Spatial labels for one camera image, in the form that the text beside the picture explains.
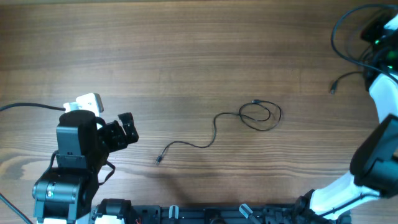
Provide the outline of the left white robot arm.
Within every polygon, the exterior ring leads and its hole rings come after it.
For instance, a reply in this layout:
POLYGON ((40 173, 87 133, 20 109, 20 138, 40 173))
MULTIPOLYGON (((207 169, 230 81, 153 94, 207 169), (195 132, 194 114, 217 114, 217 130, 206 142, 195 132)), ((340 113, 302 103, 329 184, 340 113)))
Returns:
POLYGON ((110 153, 138 142, 139 135, 131 113, 119 114, 106 123, 94 112, 75 110, 59 118, 56 128, 58 149, 50 165, 35 183, 34 217, 38 223, 47 218, 75 223, 91 211, 92 200, 102 182, 98 174, 110 153))

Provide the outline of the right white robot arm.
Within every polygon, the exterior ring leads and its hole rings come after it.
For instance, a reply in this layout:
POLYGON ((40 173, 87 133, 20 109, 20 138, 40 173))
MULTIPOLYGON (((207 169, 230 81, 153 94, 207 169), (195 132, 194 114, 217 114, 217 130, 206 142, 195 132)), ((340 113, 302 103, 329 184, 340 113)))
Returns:
POLYGON ((352 208, 397 195, 397 16, 375 19, 361 38, 372 49, 362 61, 363 77, 379 126, 354 153, 347 173, 297 200, 293 223, 347 223, 352 208))

